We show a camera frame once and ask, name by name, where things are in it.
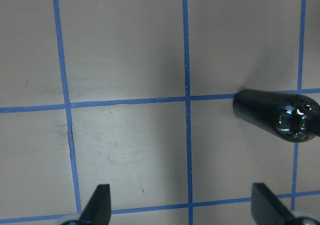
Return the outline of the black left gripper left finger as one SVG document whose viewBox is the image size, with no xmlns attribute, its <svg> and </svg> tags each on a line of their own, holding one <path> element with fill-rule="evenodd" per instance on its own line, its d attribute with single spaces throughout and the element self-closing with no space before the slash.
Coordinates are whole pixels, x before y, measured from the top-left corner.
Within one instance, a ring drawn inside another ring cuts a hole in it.
<svg viewBox="0 0 320 225">
<path fill-rule="evenodd" d="M 109 184 L 99 184 L 77 222 L 80 225 L 108 225 L 111 220 L 111 191 Z"/>
</svg>

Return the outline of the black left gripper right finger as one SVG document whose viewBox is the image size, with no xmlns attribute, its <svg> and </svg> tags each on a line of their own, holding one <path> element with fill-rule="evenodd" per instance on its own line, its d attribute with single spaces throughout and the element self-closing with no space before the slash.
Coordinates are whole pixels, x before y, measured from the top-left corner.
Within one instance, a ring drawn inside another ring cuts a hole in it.
<svg viewBox="0 0 320 225">
<path fill-rule="evenodd" d="M 251 215 L 257 225 L 289 225 L 294 215 L 264 184 L 251 186 Z"/>
</svg>

